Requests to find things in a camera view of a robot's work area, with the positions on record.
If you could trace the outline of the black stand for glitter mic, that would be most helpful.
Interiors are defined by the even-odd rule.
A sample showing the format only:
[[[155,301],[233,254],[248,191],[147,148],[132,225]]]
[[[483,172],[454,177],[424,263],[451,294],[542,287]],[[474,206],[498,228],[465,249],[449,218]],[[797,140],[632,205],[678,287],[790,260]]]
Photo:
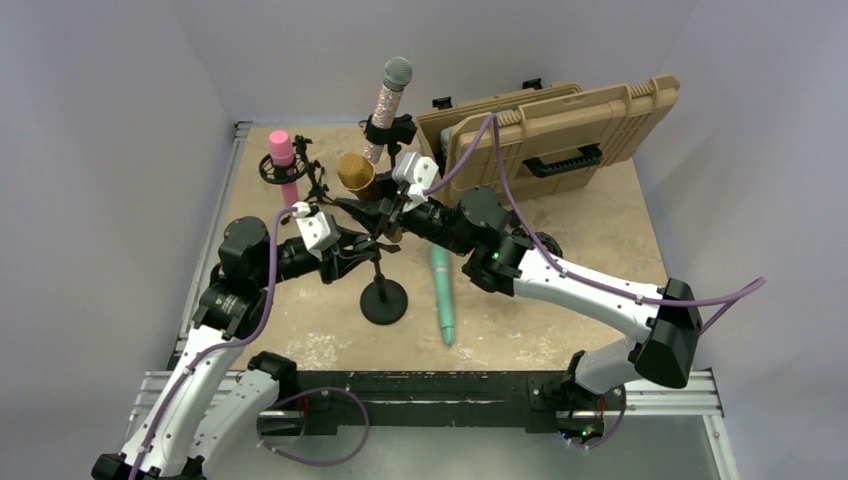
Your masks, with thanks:
[[[388,149],[390,166],[396,165],[401,145],[410,145],[418,131],[418,126],[410,114],[395,117],[389,127],[379,127],[373,122],[372,115],[360,122],[366,140],[363,155],[372,164],[377,164],[385,148]]]

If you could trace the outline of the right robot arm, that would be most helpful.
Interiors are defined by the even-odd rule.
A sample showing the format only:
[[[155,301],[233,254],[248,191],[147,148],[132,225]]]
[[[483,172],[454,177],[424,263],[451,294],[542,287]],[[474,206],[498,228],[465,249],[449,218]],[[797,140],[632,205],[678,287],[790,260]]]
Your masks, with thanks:
[[[462,271],[483,291],[548,302],[622,333],[617,342],[574,354],[556,399],[584,407],[639,379],[687,386],[703,330],[687,283],[632,283],[571,263],[529,226],[513,227],[518,210],[506,209],[489,187],[467,191],[453,207],[425,195],[435,173],[429,157],[379,174],[364,156],[343,155],[337,176],[351,195],[338,203],[377,235],[406,231],[466,256]]]

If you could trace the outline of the glitter silver microphone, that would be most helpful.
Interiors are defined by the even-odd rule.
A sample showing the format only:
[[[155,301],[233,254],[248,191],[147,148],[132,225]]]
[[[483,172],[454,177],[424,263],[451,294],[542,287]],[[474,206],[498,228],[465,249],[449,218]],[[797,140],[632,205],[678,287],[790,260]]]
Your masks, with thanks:
[[[395,119],[403,92],[412,80],[413,69],[405,58],[390,58],[385,66],[376,106],[365,126],[364,157],[376,164],[380,161],[387,135]]]

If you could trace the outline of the gold microphone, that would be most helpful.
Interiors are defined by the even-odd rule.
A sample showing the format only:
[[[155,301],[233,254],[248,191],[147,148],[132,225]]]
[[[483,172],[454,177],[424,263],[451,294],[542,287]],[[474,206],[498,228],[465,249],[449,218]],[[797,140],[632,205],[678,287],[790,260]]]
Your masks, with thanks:
[[[341,185],[353,194],[357,200],[368,203],[372,207],[380,207],[381,203],[389,204],[395,200],[396,185],[391,182],[383,182],[378,178],[375,165],[363,154],[347,152],[339,157],[337,165],[337,176]],[[354,218],[360,225],[372,234],[376,235],[376,220],[366,220],[363,214],[352,210],[351,202],[344,203],[341,208]],[[402,230],[382,233],[388,241],[398,244],[403,238]]]

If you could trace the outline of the teal microphone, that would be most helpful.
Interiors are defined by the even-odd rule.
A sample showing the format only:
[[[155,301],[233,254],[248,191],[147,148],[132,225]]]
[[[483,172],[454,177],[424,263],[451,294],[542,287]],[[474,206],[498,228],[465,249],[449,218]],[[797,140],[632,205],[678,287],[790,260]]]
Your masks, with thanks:
[[[443,247],[433,245],[430,249],[430,259],[442,340],[445,345],[452,346],[456,341],[456,326],[451,255]]]

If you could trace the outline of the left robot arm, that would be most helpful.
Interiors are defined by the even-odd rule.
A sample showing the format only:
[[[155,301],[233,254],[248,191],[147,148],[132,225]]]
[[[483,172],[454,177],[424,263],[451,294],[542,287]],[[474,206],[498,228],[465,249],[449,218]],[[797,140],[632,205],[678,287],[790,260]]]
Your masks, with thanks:
[[[287,408],[301,397],[296,363],[262,352],[229,394],[214,399],[233,363],[267,325],[277,284],[313,272],[331,283],[399,248],[340,227],[323,212],[298,214],[295,221],[299,235],[283,243],[256,217],[226,227],[178,363],[122,449],[98,458],[93,478],[206,479],[263,410]]]

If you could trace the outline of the black stand for gold mic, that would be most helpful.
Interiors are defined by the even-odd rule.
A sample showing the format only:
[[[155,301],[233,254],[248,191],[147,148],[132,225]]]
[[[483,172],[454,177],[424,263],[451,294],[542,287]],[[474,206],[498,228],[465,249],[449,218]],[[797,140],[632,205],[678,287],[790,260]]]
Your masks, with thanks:
[[[363,289],[359,305],[366,320],[378,326],[388,326],[398,322],[405,315],[408,296],[401,284],[385,277],[381,259],[381,254],[377,252],[371,260],[374,268],[373,280]]]

